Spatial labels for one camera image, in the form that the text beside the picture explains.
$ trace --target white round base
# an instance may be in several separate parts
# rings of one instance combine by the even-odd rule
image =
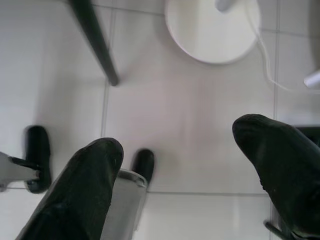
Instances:
[[[166,0],[166,24],[174,41],[191,57],[210,64],[231,63],[256,44],[259,5],[257,0],[235,0],[230,9],[220,12],[215,3]]]

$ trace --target white cable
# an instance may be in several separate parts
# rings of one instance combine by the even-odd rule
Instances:
[[[286,86],[283,86],[281,85],[280,83],[276,82],[273,77],[272,77],[272,74],[271,74],[271,61],[270,61],[270,57],[269,57],[269,54],[268,54],[268,50],[267,50],[267,47],[266,47],[266,44],[264,42],[264,40],[262,39],[260,33],[256,30],[255,26],[254,26],[254,21],[252,19],[252,16],[249,12],[249,0],[244,0],[245,1],[245,14],[246,14],[246,17],[248,18],[248,22],[250,24],[250,27],[253,31],[253,33],[255,34],[256,38],[257,38],[257,43],[258,43],[258,46],[259,46],[259,50],[261,52],[261,55],[262,55],[262,60],[263,60],[263,72],[264,72],[264,79],[267,79],[269,82],[275,84],[276,86],[278,86],[279,88],[285,90],[285,91],[288,91],[288,92],[291,92],[291,93],[294,93],[294,94],[315,94],[315,95],[318,95],[320,94],[320,90],[294,90],[294,89],[290,89]]]

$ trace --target tiled floor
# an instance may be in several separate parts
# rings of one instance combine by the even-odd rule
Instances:
[[[109,87],[62,1],[0,2],[0,149],[22,157],[23,129],[44,125],[56,178],[72,154],[100,136],[157,166],[134,240],[273,237],[271,204],[237,148],[233,121],[260,113],[294,125],[319,124],[320,95],[286,92],[265,81],[256,47],[225,66],[191,59],[171,39],[163,0],[94,0],[121,84]],[[317,0],[259,0],[262,37],[280,84],[304,91],[320,67]],[[0,193],[0,229],[13,239],[41,195],[13,184]]]

